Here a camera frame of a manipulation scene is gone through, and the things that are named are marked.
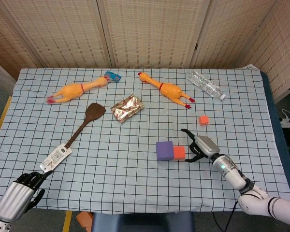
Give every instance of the robotic arm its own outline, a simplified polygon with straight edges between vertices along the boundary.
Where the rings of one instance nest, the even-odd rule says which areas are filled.
[[[44,189],[32,202],[30,200],[52,172],[49,171],[45,174],[24,173],[10,184],[0,200],[0,232],[9,232],[11,222],[20,219],[24,213],[39,203],[45,193]]]
[[[182,131],[191,137],[187,130]],[[220,149],[210,138],[193,135],[192,139],[193,146],[199,151],[197,156],[210,159],[216,170],[241,193],[238,203],[245,213],[273,217],[290,225],[290,201],[270,197],[266,191],[256,186],[242,174],[229,156],[220,154]]]

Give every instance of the orange foam cube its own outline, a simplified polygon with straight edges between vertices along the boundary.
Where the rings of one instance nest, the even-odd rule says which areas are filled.
[[[173,160],[184,160],[186,158],[184,146],[173,146],[174,159]]]
[[[87,232],[91,232],[93,216],[91,212],[81,212],[76,216],[81,227],[85,228]]]
[[[209,123],[209,119],[206,115],[199,117],[200,126],[204,126]]]

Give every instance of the cable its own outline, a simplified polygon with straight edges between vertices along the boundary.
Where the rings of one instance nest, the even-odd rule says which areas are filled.
[[[223,229],[219,226],[218,222],[216,221],[215,212],[213,212],[213,218],[214,218],[216,225],[219,227],[220,231],[223,232]]]
[[[286,113],[285,113],[284,111],[286,111],[286,112],[289,113],[289,114],[290,114],[290,111],[285,110],[285,109],[281,109],[281,112],[286,116],[286,118],[289,118],[289,117],[286,115]]]
[[[235,212],[236,205],[237,205],[237,201],[235,202],[235,204],[234,204],[234,206],[233,206],[232,212],[231,212],[231,214],[230,214],[229,220],[228,220],[227,225],[226,225],[226,228],[225,228],[224,230],[219,226],[219,224],[218,224],[218,222],[216,221],[216,218],[215,218],[215,213],[213,212],[213,218],[214,218],[214,221],[215,221],[216,225],[219,227],[219,229],[220,229],[221,232],[227,232],[227,229],[228,229],[229,223],[230,223],[230,221],[231,221],[231,218],[232,218],[232,216],[233,216],[233,213]]]

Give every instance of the wooden spatula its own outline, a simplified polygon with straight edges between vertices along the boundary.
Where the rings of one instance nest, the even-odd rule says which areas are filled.
[[[77,129],[77,131],[74,133],[74,135],[71,137],[71,139],[65,144],[65,148],[68,149],[71,144],[74,142],[74,140],[77,138],[77,136],[80,134],[80,132],[83,130],[85,125],[87,125],[89,122],[101,117],[105,113],[105,108],[97,103],[92,103],[87,109],[85,113],[85,120],[83,124]]]

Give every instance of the grid tablecloth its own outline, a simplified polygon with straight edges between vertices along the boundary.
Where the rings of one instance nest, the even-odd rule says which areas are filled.
[[[105,71],[122,76],[119,83],[94,88],[62,104],[44,98],[62,86],[90,82]],[[191,109],[171,102],[138,72],[182,88],[196,99]],[[22,69],[0,130],[0,198],[24,172],[69,140],[83,122],[88,105],[106,108],[72,144],[73,151],[41,186],[38,208],[86,210],[109,214],[133,212],[229,211],[239,193],[215,171],[208,159],[196,163],[157,161],[158,141],[183,145],[190,158],[187,128],[206,135],[229,154],[245,175],[271,196],[290,200],[269,118],[260,71],[198,70],[219,84],[226,98],[213,99],[186,78],[191,69]],[[134,93],[145,109],[120,123],[110,108]],[[199,116],[210,124],[200,126]]]

